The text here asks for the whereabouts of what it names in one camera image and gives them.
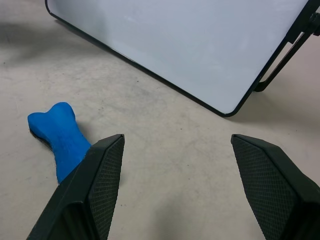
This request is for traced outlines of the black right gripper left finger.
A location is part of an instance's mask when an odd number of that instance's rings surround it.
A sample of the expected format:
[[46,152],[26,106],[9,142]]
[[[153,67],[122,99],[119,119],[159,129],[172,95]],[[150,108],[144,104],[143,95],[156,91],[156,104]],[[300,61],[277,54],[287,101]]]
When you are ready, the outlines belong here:
[[92,145],[56,188],[26,240],[108,240],[124,145],[123,134]]

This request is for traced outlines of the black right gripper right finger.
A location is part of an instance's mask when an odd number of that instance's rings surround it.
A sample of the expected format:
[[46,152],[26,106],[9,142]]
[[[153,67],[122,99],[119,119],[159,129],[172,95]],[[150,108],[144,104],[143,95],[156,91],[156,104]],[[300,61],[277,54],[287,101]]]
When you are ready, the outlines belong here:
[[320,240],[320,187],[278,146],[233,134],[246,199],[266,240]]

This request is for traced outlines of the blue whiteboard eraser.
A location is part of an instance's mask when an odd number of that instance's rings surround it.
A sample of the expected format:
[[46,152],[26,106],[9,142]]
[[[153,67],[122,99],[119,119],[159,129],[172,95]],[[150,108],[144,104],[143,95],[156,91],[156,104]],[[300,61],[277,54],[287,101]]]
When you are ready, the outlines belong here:
[[72,107],[67,102],[58,102],[47,112],[29,114],[27,122],[29,130],[50,146],[60,184],[80,164],[91,147],[78,127]]

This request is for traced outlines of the black-framed whiteboard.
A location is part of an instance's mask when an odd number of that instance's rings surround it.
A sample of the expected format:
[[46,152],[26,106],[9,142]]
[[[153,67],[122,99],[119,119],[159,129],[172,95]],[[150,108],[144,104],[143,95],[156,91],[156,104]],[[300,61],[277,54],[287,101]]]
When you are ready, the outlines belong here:
[[320,0],[45,0],[54,18],[220,116],[242,107]]

